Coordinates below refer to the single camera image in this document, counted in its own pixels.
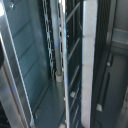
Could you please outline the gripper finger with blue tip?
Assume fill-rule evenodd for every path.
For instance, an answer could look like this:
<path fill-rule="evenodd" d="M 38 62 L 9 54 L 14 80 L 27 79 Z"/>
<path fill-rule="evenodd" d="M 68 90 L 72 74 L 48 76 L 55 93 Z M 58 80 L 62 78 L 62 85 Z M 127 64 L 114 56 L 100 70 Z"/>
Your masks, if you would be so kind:
<path fill-rule="evenodd" d="M 2 67 L 4 62 L 4 55 L 3 55 L 3 50 L 2 50 L 2 46 L 0 44 L 0 68 Z"/>

